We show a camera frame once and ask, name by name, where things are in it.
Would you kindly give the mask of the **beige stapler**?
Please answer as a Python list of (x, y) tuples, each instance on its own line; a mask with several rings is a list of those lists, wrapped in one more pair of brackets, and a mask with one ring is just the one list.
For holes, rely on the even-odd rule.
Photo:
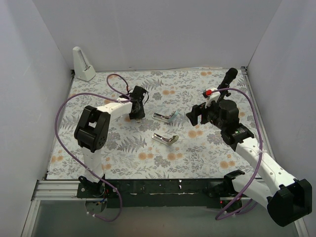
[(152, 139), (155, 140), (155, 141), (158, 141), (158, 142), (160, 142), (160, 143), (162, 143), (162, 144), (164, 144), (166, 146), (171, 146), (172, 144), (174, 144), (175, 142), (178, 141), (179, 136), (178, 135), (174, 135), (171, 138), (165, 138), (165, 137), (163, 137), (161, 135), (158, 135), (158, 134), (154, 133), (152, 135)]

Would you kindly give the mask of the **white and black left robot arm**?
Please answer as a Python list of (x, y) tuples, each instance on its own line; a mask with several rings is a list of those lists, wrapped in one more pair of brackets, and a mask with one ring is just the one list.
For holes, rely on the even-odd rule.
[(143, 100), (147, 93), (146, 89), (135, 86), (131, 93), (120, 96), (115, 102), (84, 108), (74, 137), (81, 147), (86, 166), (84, 177), (90, 181), (88, 191), (93, 197), (101, 197), (105, 191), (105, 185), (100, 182), (104, 176), (101, 149), (106, 143), (110, 123), (123, 115), (129, 115), (130, 120), (143, 119), (145, 117)]

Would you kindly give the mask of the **light blue stapler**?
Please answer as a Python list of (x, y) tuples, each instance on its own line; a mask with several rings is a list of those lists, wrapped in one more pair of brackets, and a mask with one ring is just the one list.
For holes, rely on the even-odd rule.
[(177, 111), (172, 112), (171, 115), (165, 116), (158, 113), (153, 113), (152, 118), (162, 121), (164, 123), (171, 123), (178, 115)]

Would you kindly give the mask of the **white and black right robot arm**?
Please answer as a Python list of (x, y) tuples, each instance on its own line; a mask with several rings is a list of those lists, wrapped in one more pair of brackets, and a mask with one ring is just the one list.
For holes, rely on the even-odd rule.
[(268, 211), (279, 226), (286, 226), (312, 212), (312, 186), (285, 171), (267, 152), (260, 148), (254, 134), (239, 122), (239, 110), (234, 101), (222, 100), (194, 105), (186, 114), (193, 126), (210, 122), (221, 130), (223, 141), (244, 158), (264, 182), (246, 177), (241, 170), (225, 175), (224, 192), (235, 196), (239, 192), (253, 199)]

